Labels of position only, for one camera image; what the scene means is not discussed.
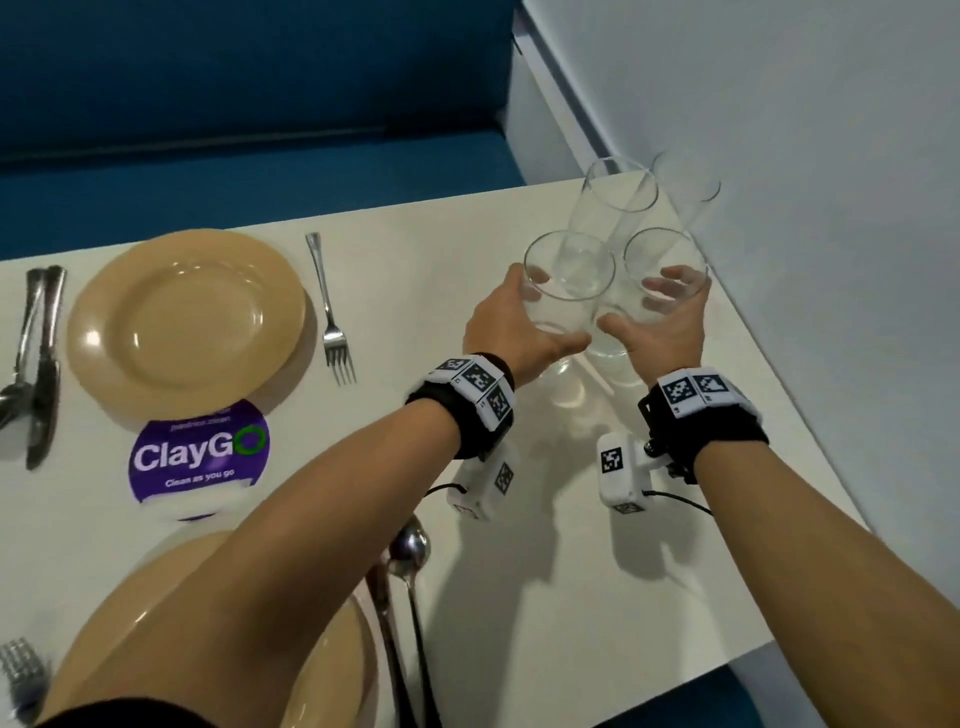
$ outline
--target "drinking glass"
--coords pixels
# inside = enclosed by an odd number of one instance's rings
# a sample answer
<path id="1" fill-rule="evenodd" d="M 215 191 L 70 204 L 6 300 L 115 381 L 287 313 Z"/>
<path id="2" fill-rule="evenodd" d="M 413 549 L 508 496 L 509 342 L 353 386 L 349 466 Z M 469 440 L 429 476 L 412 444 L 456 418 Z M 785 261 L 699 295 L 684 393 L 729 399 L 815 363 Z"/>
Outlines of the drinking glass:
<path id="1" fill-rule="evenodd" d="M 597 159 L 587 170 L 567 228 L 604 240 L 620 256 L 658 195 L 654 175 L 642 164 L 626 157 Z"/>
<path id="2" fill-rule="evenodd" d="M 523 305 L 534 325 L 551 333 L 584 330 L 610 288 L 616 263 L 601 239 L 584 232 L 541 235 L 523 257 Z M 552 368 L 566 369 L 568 360 Z"/>
<path id="3" fill-rule="evenodd" d="M 648 228 L 627 243 L 622 275 L 600 300 L 595 318 L 618 313 L 641 323 L 656 322 L 696 295 L 707 279 L 707 261 L 689 233 Z M 626 354 L 623 345 L 595 323 L 590 333 L 588 354 L 600 373 L 622 368 L 614 360 Z"/>
<path id="4" fill-rule="evenodd" d="M 660 152 L 654 158 L 654 177 L 673 205 L 681 230 L 687 230 L 720 194 L 720 180 L 687 150 Z"/>

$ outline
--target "cutlery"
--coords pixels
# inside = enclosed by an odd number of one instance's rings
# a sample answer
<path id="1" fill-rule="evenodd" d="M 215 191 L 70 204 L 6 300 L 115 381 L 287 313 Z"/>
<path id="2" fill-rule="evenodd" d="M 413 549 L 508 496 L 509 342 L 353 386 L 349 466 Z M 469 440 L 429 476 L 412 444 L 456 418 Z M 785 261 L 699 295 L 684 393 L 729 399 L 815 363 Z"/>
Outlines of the cutlery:
<path id="1" fill-rule="evenodd" d="M 376 620 L 380 625 L 380 632 L 383 634 L 383 643 L 387 648 L 387 666 L 390 669 L 390 682 L 394 688 L 397 725 L 399 728 L 417 728 L 414 709 L 410 705 L 410 694 L 407 692 L 407 684 L 403 679 L 400 656 L 396 651 L 394 628 L 390 624 L 390 585 L 387 583 L 387 568 L 383 564 L 375 564 L 367 572 L 365 578 L 373 600 Z"/>
<path id="2" fill-rule="evenodd" d="M 423 629 L 420 626 L 420 610 L 417 608 L 417 592 L 414 580 L 430 558 L 430 539 L 427 537 L 420 519 L 411 516 L 400 532 L 390 542 L 388 548 L 390 573 L 403 579 L 410 598 L 410 613 L 414 618 L 414 635 L 417 638 L 417 657 L 420 661 L 420 681 L 423 684 L 423 714 L 426 728 L 441 728 L 440 711 L 433 699 L 430 686 L 430 673 L 426 665 L 426 650 L 423 648 Z"/>
<path id="3" fill-rule="evenodd" d="M 43 337 L 36 366 L 34 400 L 31 404 L 30 444 L 27 446 L 27 470 L 35 470 L 50 452 L 57 429 L 57 403 L 60 399 L 60 363 L 57 361 L 57 321 L 66 271 L 59 265 L 47 268 L 43 291 Z"/>
<path id="4" fill-rule="evenodd" d="M 324 259 L 320 254 L 320 236 L 315 232 L 306 235 L 306 244 L 313 256 L 313 267 L 317 269 L 317 278 L 320 280 L 320 294 L 324 297 L 324 312 L 326 313 L 326 331 L 324 331 L 324 353 L 326 366 L 333 370 L 337 385 L 354 383 L 357 380 L 353 371 L 353 359 L 347 346 L 347 337 L 340 328 L 333 323 L 333 309 L 330 307 L 330 295 L 326 290 L 326 276 L 324 275 Z"/>
<path id="5" fill-rule="evenodd" d="M 22 638 L 0 644 L 0 670 L 7 676 L 16 719 L 33 725 L 50 690 L 50 670 Z"/>
<path id="6" fill-rule="evenodd" d="M 33 393 L 30 382 L 24 380 L 23 362 L 30 346 L 30 336 L 34 330 L 34 319 L 40 307 L 42 294 L 43 269 L 34 268 L 27 271 L 27 303 L 23 309 L 20 343 L 16 348 L 16 359 L 13 360 L 13 384 L 8 384 L 0 390 L 0 428 L 16 419 L 27 406 L 30 395 Z"/>

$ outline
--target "table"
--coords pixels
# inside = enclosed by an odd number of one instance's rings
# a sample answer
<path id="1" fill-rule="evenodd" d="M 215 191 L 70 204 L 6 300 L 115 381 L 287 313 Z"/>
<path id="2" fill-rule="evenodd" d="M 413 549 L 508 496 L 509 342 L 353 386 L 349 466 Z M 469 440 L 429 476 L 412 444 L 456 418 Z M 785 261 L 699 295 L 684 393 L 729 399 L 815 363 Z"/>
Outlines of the table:
<path id="1" fill-rule="evenodd" d="M 578 191 L 577 181 L 554 182 L 243 229 L 287 256 L 317 305 L 303 235 L 322 234 L 359 381 L 338 388 L 323 353 L 314 356 L 268 416 L 271 456 L 255 497 L 397 407 L 418 376 L 458 353 L 473 307 L 530 241 L 564 226 Z M 672 219 L 669 208 L 654 214 L 657 224 Z M 12 361 L 28 268 L 55 261 L 67 268 L 65 322 L 85 283 L 123 249 L 0 263 L 0 361 Z M 720 285 L 707 328 L 705 361 L 763 411 L 777 452 L 862 523 Z M 712 519 L 674 501 L 632 516 L 600 503 L 596 439 L 640 427 L 642 392 L 611 397 L 588 368 L 581 372 L 583 393 L 572 406 L 551 403 L 536 387 L 519 393 L 511 437 L 523 461 L 497 521 L 459 518 L 441 495 L 418 509 L 434 544 L 419 597 L 434 690 L 450 728 L 585 728 L 771 639 Z M 23 468 L 23 425 L 0 432 L 0 638 L 24 635 L 57 660 L 109 590 L 179 526 L 138 507 L 126 473 L 135 431 L 105 414 L 68 366 L 57 439 L 36 473 Z M 656 478 L 660 489 L 700 497 L 695 487 Z M 412 629 L 395 588 L 413 674 Z M 385 677 L 382 668 L 366 718 L 384 727 L 392 724 Z"/>

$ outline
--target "blue backrest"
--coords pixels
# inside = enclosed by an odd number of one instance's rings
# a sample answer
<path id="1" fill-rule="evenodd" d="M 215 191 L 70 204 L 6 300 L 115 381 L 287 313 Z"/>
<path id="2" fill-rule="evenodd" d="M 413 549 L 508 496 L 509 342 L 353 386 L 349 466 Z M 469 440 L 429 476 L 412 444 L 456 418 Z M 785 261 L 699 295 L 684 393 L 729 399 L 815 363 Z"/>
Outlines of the blue backrest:
<path id="1" fill-rule="evenodd" d="M 513 0 L 13 0 L 0 159 L 490 117 Z"/>

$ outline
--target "person's left hand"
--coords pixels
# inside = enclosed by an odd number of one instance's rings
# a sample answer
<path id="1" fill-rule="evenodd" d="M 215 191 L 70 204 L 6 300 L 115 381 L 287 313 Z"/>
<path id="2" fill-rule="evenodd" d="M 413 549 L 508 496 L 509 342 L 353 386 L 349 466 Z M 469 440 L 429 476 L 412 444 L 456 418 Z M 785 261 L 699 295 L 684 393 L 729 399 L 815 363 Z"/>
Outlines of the person's left hand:
<path id="1" fill-rule="evenodd" d="M 523 308 L 523 276 L 520 263 L 510 266 L 503 283 L 473 309 L 464 334 L 464 353 L 496 354 L 507 362 L 517 388 L 590 344 L 585 331 L 548 333 L 534 326 Z"/>

